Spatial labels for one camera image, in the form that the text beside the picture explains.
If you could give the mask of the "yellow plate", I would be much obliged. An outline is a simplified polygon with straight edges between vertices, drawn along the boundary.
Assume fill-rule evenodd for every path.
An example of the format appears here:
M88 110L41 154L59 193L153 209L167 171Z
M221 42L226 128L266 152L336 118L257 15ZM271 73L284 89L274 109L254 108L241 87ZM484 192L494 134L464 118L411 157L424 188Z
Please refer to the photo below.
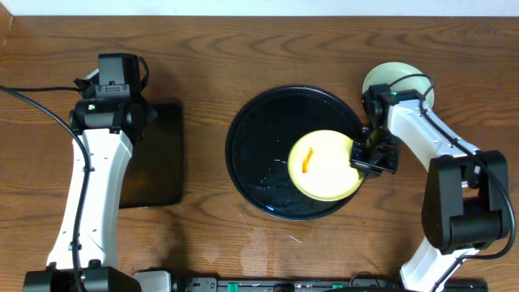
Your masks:
M350 165L354 141L338 131L319 130L301 137L288 156L292 183L304 195L333 202L353 195L364 175Z

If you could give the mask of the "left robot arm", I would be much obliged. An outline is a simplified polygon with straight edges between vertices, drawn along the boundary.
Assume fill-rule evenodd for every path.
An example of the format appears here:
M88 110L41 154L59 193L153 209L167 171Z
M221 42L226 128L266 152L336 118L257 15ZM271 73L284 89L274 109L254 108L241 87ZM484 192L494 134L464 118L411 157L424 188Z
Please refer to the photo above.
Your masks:
M42 271L26 273L25 291L140 291L118 270L117 220L122 182L135 143L157 112L143 98L148 66L134 54L100 54L98 68L76 79L81 95L65 126L74 162L62 225Z

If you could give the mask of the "pale blue plate back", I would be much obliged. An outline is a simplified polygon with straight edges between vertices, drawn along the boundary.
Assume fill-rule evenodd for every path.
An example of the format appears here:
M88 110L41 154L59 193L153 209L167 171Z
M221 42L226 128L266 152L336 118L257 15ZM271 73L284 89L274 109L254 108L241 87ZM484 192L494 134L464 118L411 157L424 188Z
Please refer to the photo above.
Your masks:
M382 63L367 74L362 85L362 92L365 93L371 85L389 84L392 91L415 89L424 94L431 82L427 77L410 77L414 74L422 74L422 72L403 62Z

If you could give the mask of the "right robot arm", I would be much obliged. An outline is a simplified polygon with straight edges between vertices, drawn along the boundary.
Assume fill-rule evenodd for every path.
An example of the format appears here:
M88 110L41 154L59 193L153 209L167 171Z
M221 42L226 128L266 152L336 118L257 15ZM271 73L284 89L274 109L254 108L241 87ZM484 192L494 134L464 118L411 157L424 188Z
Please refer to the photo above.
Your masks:
M365 175L395 173L402 142L427 170L425 238L400 269L403 288L441 291L466 260L506 255L517 232L504 155L459 138L416 89L374 84L363 93L362 105L369 126L365 139L354 141L351 166Z

